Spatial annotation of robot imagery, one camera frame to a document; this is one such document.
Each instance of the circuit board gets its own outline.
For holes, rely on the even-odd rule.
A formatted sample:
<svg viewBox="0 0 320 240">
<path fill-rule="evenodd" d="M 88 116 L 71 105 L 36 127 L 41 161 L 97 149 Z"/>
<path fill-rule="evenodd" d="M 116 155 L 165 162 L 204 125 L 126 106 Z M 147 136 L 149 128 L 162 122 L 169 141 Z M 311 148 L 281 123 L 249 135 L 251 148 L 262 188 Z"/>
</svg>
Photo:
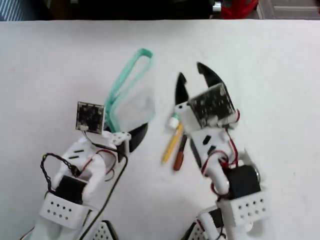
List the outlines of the circuit board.
<svg viewBox="0 0 320 240">
<path fill-rule="evenodd" d="M 210 87 L 206 92 L 188 101 L 200 126 L 206 127 L 217 117 L 224 119 L 235 112 L 233 103 L 223 83 Z"/>
<path fill-rule="evenodd" d="M 78 102 L 76 113 L 77 130 L 101 134 L 104 129 L 105 106 Z"/>
</svg>

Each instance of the yellow pencil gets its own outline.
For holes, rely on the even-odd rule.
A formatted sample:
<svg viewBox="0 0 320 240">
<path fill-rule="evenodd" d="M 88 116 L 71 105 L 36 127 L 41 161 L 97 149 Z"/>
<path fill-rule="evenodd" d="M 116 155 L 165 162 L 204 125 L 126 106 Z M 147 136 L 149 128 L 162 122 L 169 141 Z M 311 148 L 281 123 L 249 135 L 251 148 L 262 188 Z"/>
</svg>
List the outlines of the yellow pencil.
<svg viewBox="0 0 320 240">
<path fill-rule="evenodd" d="M 184 126 L 181 123 L 179 123 L 179 125 L 177 127 L 177 130 L 175 132 L 175 135 L 172 137 L 171 142 L 170 142 L 168 148 L 166 149 L 165 154 L 164 154 L 164 156 L 162 158 L 162 163 L 163 164 L 165 164 L 168 161 L 168 159 L 170 158 L 170 155 L 171 155 L 172 151 L 174 150 L 175 145 L 176 145 L 176 143 L 177 143 L 177 141 L 179 139 L 179 136 L 182 133 L 183 129 L 184 129 Z"/>
</svg>

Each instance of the black cable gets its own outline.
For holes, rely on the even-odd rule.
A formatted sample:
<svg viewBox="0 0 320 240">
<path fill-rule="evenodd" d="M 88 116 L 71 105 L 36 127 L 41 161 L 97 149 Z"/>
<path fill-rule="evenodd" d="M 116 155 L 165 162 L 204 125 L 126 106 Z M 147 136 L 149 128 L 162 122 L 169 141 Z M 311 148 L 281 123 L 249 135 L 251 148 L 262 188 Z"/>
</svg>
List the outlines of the black cable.
<svg viewBox="0 0 320 240">
<path fill-rule="evenodd" d="M 125 163 L 124 163 L 124 166 L 123 166 L 123 168 L 122 168 L 119 176 L 116 178 L 116 180 L 115 180 L 115 182 L 114 182 L 114 184 L 113 184 L 113 186 L 112 186 L 112 188 L 111 188 L 111 190 L 110 190 L 110 192 L 109 192 L 109 194 L 108 194 L 108 197 L 106 198 L 106 200 L 105 200 L 102 208 L 100 209 L 100 211 L 98 212 L 98 214 L 95 216 L 95 218 L 93 219 L 93 221 L 90 223 L 90 225 L 87 227 L 87 229 L 83 232 L 83 234 L 81 235 L 81 237 L 79 238 L 79 240 L 83 240 L 83 239 L 85 238 L 85 236 L 87 235 L 87 233 L 90 231 L 90 229 L 91 229 L 92 226 L 95 224 L 95 222 L 97 221 L 97 219 L 100 217 L 100 215 L 102 214 L 102 212 L 105 210 L 105 208 L 106 208 L 106 206 L 107 206 L 107 204 L 108 204 L 108 202 L 109 202 L 109 200 L 110 200 L 110 197 L 111 197 L 113 191 L 115 190 L 115 187 L 116 187 L 116 185 L 117 185 L 120 177 L 122 176 L 122 174 L 123 174 L 123 172 L 125 171 L 125 169 L 126 169 L 126 167 L 127 167 L 127 164 L 128 164 L 128 156 L 127 156 L 126 154 L 124 154 L 122 151 L 119 151 L 118 149 L 115 149 L 115 148 L 112 148 L 112 147 L 108 147 L 108 146 L 105 146 L 105 145 L 101 145 L 101 144 L 98 144 L 98 143 L 94 143 L 94 142 L 92 142 L 92 141 L 88 138 L 88 136 L 87 136 L 87 134 L 85 134 L 85 132 L 84 132 L 83 134 L 84 134 L 84 135 L 86 136 L 86 138 L 92 143 L 92 145 L 94 145 L 94 146 L 96 146 L 96 147 L 98 147 L 98 148 L 107 149 L 107 150 L 110 150 L 110 151 L 113 151 L 113 152 L 116 152 L 116 153 L 122 155 L 122 156 L 125 158 Z"/>
<path fill-rule="evenodd" d="M 48 185 L 48 191 L 49 193 L 52 193 L 52 189 L 51 189 L 51 177 L 49 177 L 46 169 L 45 169 L 45 161 L 47 159 L 48 156 L 52 156 L 52 157 L 55 157 L 56 159 L 60 160 L 61 162 L 63 162 L 71 171 L 72 175 L 75 176 L 75 177 L 78 177 L 82 172 L 75 166 L 75 165 L 72 165 L 70 162 L 68 162 L 66 159 L 64 159 L 63 157 L 59 156 L 59 155 L 56 155 L 54 153 L 46 153 L 45 155 L 43 155 L 42 157 L 42 161 L 41 161 L 41 164 L 40 164 L 40 168 L 43 172 L 43 175 L 45 177 L 45 180 L 47 182 L 47 185 Z"/>
<path fill-rule="evenodd" d="M 112 172 L 112 177 L 110 177 L 110 178 L 108 178 L 108 179 L 104 180 L 105 182 L 109 182 L 109 181 L 111 181 L 112 179 L 114 179 L 114 176 L 115 176 L 115 170 L 114 170 L 114 169 L 111 169 L 111 172 Z"/>
</svg>

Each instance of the white cap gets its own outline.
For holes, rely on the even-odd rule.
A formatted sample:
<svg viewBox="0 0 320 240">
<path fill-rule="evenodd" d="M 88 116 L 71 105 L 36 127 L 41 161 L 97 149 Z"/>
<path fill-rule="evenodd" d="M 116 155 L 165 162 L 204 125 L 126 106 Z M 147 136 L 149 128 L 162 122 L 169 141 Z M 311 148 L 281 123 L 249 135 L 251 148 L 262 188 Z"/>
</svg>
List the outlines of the white cap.
<svg viewBox="0 0 320 240">
<path fill-rule="evenodd" d="M 178 127 L 178 125 L 179 125 L 178 118 L 172 116 L 169 120 L 169 127 L 175 130 Z"/>
</svg>

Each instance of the white tabletop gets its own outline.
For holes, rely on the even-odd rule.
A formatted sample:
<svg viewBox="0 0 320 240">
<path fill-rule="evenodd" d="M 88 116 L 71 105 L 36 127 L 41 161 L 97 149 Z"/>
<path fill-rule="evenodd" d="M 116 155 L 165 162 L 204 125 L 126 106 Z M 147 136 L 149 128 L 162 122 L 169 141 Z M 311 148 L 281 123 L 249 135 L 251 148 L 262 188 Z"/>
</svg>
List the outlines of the white tabletop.
<svg viewBox="0 0 320 240">
<path fill-rule="evenodd" d="M 190 147 L 180 172 L 161 158 L 177 75 L 205 89 L 200 61 L 225 81 L 246 144 L 264 162 L 278 239 L 318 238 L 320 22 L 261 20 L 0 23 L 0 234 L 15 240 L 46 191 L 42 155 L 80 137 L 77 101 L 102 104 L 127 60 L 154 53 L 157 114 L 104 213 L 121 240 L 179 240 L 214 204 Z M 48 161 L 51 175 L 59 163 Z"/>
</svg>

